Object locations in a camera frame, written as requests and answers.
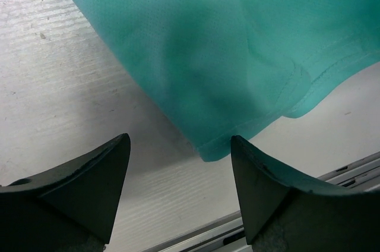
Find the white table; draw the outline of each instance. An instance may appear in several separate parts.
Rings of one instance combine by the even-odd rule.
[[[380,151],[380,64],[253,138],[313,176]],[[71,0],[0,0],[0,184],[120,133],[131,160],[107,251],[142,251],[239,210],[230,158],[204,163]]]

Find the green fabric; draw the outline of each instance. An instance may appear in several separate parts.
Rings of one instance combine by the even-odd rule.
[[[207,161],[380,61],[380,0],[74,2]]]

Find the cloth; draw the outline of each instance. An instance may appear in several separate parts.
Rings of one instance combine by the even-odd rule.
[[[380,61],[380,0],[73,1],[206,161]]]

